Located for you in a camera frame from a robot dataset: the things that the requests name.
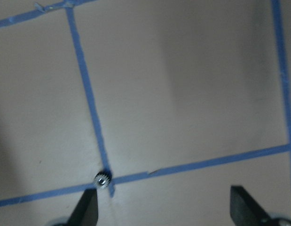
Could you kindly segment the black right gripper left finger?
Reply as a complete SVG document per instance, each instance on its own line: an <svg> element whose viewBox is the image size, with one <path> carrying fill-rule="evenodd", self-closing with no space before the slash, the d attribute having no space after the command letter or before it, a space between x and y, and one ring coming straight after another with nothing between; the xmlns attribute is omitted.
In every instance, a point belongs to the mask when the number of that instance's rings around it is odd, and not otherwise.
<svg viewBox="0 0 291 226"><path fill-rule="evenodd" d="M99 218L97 190L86 189L72 212L69 226L96 226Z"/></svg>

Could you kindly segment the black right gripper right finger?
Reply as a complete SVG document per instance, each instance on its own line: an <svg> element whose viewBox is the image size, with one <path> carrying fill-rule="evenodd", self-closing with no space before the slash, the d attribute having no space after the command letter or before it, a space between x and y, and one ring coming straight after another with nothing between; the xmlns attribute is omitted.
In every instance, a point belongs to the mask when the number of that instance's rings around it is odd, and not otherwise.
<svg viewBox="0 0 291 226"><path fill-rule="evenodd" d="M235 226L275 226L264 209L242 186L230 188L230 217Z"/></svg>

